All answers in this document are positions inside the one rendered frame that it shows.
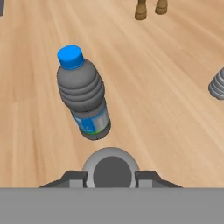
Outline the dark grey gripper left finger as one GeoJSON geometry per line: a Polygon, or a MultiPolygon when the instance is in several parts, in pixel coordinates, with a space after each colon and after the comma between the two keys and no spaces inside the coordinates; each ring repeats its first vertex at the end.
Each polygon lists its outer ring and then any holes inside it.
{"type": "Polygon", "coordinates": [[[86,171],[66,171],[60,179],[42,185],[52,188],[87,188],[88,173],[86,171]]]}

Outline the grey ribbed plastic bottle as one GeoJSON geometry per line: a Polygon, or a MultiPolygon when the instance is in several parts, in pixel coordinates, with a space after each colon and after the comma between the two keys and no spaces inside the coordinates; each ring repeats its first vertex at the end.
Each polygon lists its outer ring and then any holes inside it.
{"type": "Polygon", "coordinates": [[[213,77],[208,85],[211,96],[224,100],[224,67],[213,77]]]}

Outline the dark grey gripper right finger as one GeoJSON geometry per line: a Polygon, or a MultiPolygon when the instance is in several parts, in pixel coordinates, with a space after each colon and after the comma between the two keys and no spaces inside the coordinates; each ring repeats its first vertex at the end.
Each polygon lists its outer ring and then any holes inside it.
{"type": "Polygon", "coordinates": [[[156,171],[135,171],[135,181],[135,188],[179,187],[170,181],[162,179],[156,171]]]}

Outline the grey plastic bottle blue cap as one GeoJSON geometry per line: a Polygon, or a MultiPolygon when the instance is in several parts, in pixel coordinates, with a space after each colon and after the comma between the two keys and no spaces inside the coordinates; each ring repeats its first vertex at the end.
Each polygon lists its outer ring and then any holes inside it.
{"type": "Polygon", "coordinates": [[[102,77],[95,65],[83,57],[77,45],[64,46],[57,56],[57,83],[61,100],[70,109],[85,138],[104,138],[110,131],[111,122],[102,77]]]}

